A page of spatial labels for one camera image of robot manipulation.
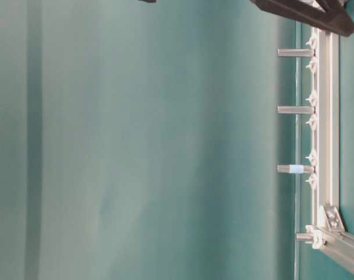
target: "teal backdrop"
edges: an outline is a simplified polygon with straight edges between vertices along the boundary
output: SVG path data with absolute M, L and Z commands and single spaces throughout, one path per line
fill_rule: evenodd
M 354 19 L 354 1 L 347 6 Z M 341 211 L 354 234 L 354 34 L 341 40 Z
M 0 0 L 0 279 L 292 279 L 294 46 L 250 1 Z

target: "metal frame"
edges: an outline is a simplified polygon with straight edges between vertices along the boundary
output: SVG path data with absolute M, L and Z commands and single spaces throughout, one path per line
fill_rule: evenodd
M 345 232 L 339 214 L 336 221 L 341 223 L 341 229 L 331 229 L 325 210 L 326 206 L 339 208 L 339 37 L 313 28 L 310 44 L 315 48 L 309 68 L 313 102 L 317 102 L 314 120 L 309 122 L 315 151 L 310 161 L 316 172 L 309 179 L 312 225 L 307 231 L 314 236 L 313 248 L 321 250 L 354 274 L 354 236 Z

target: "white clip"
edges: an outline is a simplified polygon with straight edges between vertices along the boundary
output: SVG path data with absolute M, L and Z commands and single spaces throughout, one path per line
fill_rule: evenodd
M 312 166 L 316 166 L 317 165 L 317 152 L 316 150 L 311 150 L 310 155 L 308 155 L 306 157 L 306 159 L 309 160 L 309 162 L 311 163 Z
M 310 125 L 311 130 L 315 131 L 317 129 L 318 118 L 315 114 L 311 115 L 310 119 L 306 122 Z
M 310 184 L 311 190 L 315 191 L 317 189 L 318 177 L 315 173 L 310 175 L 309 179 L 306 180 Z
M 314 226 L 306 226 L 306 232 L 313 234 L 313 245 L 312 248 L 318 250 L 325 245 L 325 240 L 323 239 L 322 231 L 315 229 Z
M 316 57 L 313 57 L 310 60 L 310 63 L 308 64 L 308 66 L 306 66 L 306 68 L 310 69 L 310 72 L 312 74 L 315 74 L 317 72 L 317 68 L 318 68 L 318 60 Z
M 306 44 L 308 46 L 310 46 L 310 48 L 312 50 L 315 50 L 317 48 L 317 44 L 318 44 L 318 36 L 313 32 L 311 34 L 311 37 L 310 37 L 309 41 Z
M 312 105 L 313 107 L 317 106 L 318 95 L 317 95 L 317 91 L 315 89 L 313 89 L 311 91 L 311 94 L 310 94 L 309 98 L 306 99 L 306 101 L 309 101 L 310 105 Z

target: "metal standoff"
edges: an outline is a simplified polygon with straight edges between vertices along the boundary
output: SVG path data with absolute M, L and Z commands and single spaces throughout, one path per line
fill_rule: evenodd
M 310 106 L 278 106 L 278 114 L 314 114 L 315 109 Z
M 296 233 L 297 242 L 313 242 L 314 235 L 312 233 Z
M 278 173 L 290 173 L 290 174 L 311 174 L 314 173 L 315 168 L 308 165 L 278 165 Z
M 278 49 L 279 57 L 313 57 L 314 51 L 308 48 L 280 48 Z

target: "black object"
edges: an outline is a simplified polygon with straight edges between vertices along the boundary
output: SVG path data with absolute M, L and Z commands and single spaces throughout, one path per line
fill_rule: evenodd
M 345 37 L 354 32 L 354 22 L 338 0 L 316 0 L 324 12 L 299 0 L 251 1 L 263 11 L 308 23 Z

